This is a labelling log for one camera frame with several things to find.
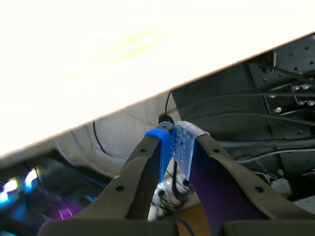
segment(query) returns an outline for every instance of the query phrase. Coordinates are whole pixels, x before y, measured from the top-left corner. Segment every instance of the blue wire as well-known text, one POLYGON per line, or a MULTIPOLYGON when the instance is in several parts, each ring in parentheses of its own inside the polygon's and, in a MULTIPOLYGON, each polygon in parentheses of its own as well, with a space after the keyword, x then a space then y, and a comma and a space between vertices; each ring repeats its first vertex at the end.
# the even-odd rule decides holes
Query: blue wire
POLYGON ((182 223, 182 225, 184 225, 185 228, 189 231, 189 233, 190 233, 191 236, 194 236, 194 235, 195 235, 195 234, 193 233, 191 227, 189 226, 189 224, 188 224, 185 220, 183 220, 182 218, 180 218, 180 217, 178 217, 178 216, 169 216, 169 217, 166 218, 166 220, 176 220, 176 221, 182 223))

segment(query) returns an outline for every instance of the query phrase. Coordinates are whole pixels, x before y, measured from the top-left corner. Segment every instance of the white tabletop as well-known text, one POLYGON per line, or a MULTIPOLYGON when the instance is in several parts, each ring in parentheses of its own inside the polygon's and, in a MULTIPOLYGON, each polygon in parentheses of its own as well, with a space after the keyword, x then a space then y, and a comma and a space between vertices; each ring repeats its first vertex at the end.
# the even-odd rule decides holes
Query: white tabletop
POLYGON ((290 4, 2 2, 0 156, 309 34, 290 4))

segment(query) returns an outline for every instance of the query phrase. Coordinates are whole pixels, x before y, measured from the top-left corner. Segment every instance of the blue 3d-printed part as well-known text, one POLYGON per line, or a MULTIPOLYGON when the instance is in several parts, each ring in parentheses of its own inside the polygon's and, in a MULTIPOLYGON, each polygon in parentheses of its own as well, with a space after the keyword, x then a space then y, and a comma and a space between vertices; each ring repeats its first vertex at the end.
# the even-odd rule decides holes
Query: blue 3d-printed part
POLYGON ((144 136, 153 136, 161 140, 161 158, 159 164, 159 183, 164 179, 164 175, 169 162, 172 159, 175 149, 175 130, 170 134, 167 130, 155 128, 148 131, 144 136))

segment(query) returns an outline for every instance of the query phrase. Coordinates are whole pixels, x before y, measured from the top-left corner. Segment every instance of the black cable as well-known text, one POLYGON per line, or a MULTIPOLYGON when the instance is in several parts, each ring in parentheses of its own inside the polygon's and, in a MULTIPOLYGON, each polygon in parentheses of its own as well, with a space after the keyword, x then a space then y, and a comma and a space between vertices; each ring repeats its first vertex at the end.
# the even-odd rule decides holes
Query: black cable
POLYGON ((250 159, 246 159, 246 160, 237 160, 236 162, 239 164, 246 164, 246 163, 250 163, 253 161, 257 161, 260 160, 262 158, 265 158, 267 156, 271 156, 271 155, 275 155, 275 154, 279 154, 279 153, 285 153, 285 152, 306 152, 306 151, 315 151, 315 148, 291 148, 291 149, 282 149, 282 150, 277 150, 277 151, 270 151, 270 152, 265 152, 262 153, 258 156, 254 156, 250 159))
POLYGON ((315 137, 301 139, 271 139, 247 141, 218 141, 225 148, 264 148, 314 146, 315 137))
POLYGON ((215 100, 215 99, 221 99, 221 98, 227 98, 227 97, 246 97, 246 96, 271 96, 271 95, 275 95, 275 96, 280 96, 280 97, 315 97, 315 93, 299 93, 299 94, 295 94, 295 93, 282 93, 282 92, 276 92, 276 93, 272 93, 272 92, 258 92, 258 93, 228 93, 228 94, 214 94, 210 97, 204 98, 204 99, 200 99, 198 101, 193 101, 192 103, 190 103, 189 105, 186 105, 184 103, 176 106, 176 108, 173 108, 169 111, 167 111, 168 113, 176 111, 177 109, 184 107, 184 106, 194 106, 197 105, 199 103, 202 102, 209 102, 211 100, 215 100))
POLYGON ((179 201, 184 201, 187 199, 188 195, 191 193, 190 191, 186 193, 181 193, 178 191, 176 186, 176 175, 177 175, 177 162, 174 161, 174 171, 173 171, 173 182, 172 182, 172 191, 174 194, 174 197, 179 201))
POLYGON ((94 132, 94 136, 95 136, 95 138, 96 138, 96 141, 97 141, 97 143, 98 143, 100 149, 102 149, 102 151, 103 151, 105 154, 109 155, 109 154, 104 150, 104 148, 103 148, 102 145, 100 144, 100 141, 98 140, 98 137, 97 137, 97 134, 96 134, 96 129, 95 129, 95 121, 93 121, 93 132, 94 132))
POLYGON ((276 71, 282 72, 282 73, 284 73, 284 74, 293 76, 293 77, 295 77, 296 79, 298 79, 298 80, 300 80, 301 82, 306 83, 306 84, 314 84, 314 82, 315 82, 315 81, 312 81, 312 80, 308 79, 308 78, 307 78, 306 76, 304 76, 304 75, 300 75, 300 74, 297 74, 297 73, 294 73, 294 72, 291 72, 291 71, 282 69, 282 68, 280 68, 280 67, 273 66, 273 69, 276 70, 276 71))
POLYGON ((280 119, 280 120, 289 121, 289 122, 293 122, 293 123, 315 126, 315 122, 314 121, 309 121, 309 120, 304 120, 304 119, 278 117, 278 116, 273 116, 273 115, 268 115, 268 114, 261 114, 261 113, 255 113, 255 112, 222 112, 222 113, 216 113, 216 114, 209 114, 209 115, 205 115, 205 116, 202 116, 202 117, 190 118, 190 120, 196 121, 196 120, 199 120, 199 119, 217 118, 217 117, 230 116, 230 115, 262 117, 262 118, 270 118, 270 119, 280 119))
POLYGON ((169 91, 168 95, 167 95, 167 99, 166 99, 166 103, 165 103, 165 113, 167 113, 167 104, 168 104, 168 100, 169 100, 170 95, 171 95, 171 91, 169 91))
POLYGON ((183 186, 177 179, 176 179, 176 182, 180 185, 180 186, 182 186, 186 191, 188 191, 189 189, 187 189, 185 186, 183 186))

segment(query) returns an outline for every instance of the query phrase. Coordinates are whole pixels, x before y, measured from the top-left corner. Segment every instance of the screw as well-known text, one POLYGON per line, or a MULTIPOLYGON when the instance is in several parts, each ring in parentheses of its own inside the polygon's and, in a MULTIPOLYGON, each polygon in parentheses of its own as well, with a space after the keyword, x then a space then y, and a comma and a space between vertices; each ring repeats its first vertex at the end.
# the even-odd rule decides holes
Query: screw
POLYGON ((315 105, 315 101, 308 101, 308 102, 307 102, 307 105, 313 106, 313 105, 315 105))
POLYGON ((302 85, 302 89, 304 89, 304 90, 307 90, 309 88, 310 88, 310 85, 308 85, 308 84, 302 85))
POLYGON ((294 85, 294 86, 293 86, 293 89, 294 89, 294 91, 297 91, 297 90, 299 90, 299 89, 300 89, 300 86, 298 86, 298 85, 294 85))
POLYGON ((282 111, 282 108, 281 108, 281 107, 277 107, 277 108, 276 108, 276 112, 277 112, 277 113, 280 113, 281 111, 282 111))

